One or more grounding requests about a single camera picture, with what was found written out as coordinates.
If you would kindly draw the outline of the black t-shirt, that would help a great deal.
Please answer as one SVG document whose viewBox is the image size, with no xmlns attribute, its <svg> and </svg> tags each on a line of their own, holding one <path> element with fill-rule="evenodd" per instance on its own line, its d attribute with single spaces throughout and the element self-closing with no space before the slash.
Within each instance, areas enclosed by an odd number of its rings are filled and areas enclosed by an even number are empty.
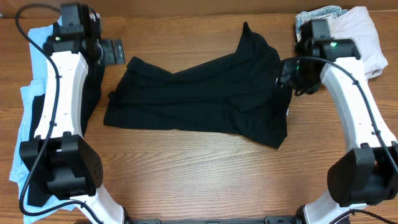
<svg viewBox="0 0 398 224">
<path fill-rule="evenodd" d="M 287 137 L 290 88 L 280 57 L 248 24 L 234 53 L 177 73 L 133 57 L 109 94 L 103 123 L 125 129 L 242 135 L 278 148 Z"/>
</svg>

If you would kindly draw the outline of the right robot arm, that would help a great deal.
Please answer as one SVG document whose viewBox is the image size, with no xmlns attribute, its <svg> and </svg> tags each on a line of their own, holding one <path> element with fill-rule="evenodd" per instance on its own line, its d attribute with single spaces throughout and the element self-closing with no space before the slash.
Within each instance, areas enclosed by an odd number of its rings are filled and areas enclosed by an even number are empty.
<svg viewBox="0 0 398 224">
<path fill-rule="evenodd" d="M 384 122 L 351 39 L 334 39 L 326 20 L 301 26 L 296 56 L 284 59 L 277 78 L 296 96 L 329 91 L 345 135 L 345 155 L 327 173 L 327 189 L 292 217 L 267 223 L 348 223 L 349 216 L 397 195 L 397 139 Z"/>
</svg>

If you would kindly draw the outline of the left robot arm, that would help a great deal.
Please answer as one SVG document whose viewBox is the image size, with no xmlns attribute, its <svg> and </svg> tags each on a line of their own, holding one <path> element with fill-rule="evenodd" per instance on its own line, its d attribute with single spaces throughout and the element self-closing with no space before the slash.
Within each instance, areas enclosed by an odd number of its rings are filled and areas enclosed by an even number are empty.
<svg viewBox="0 0 398 224">
<path fill-rule="evenodd" d="M 84 140 L 82 126 L 98 102 L 107 65 L 125 62 L 120 40 L 101 38 L 101 19 L 85 4 L 61 4 L 62 23 L 39 47 L 47 62 L 44 104 L 33 138 L 20 145 L 29 173 L 19 208 L 49 212 L 49 198 L 75 205 L 92 223 L 131 223 L 103 185 L 100 156 Z"/>
</svg>

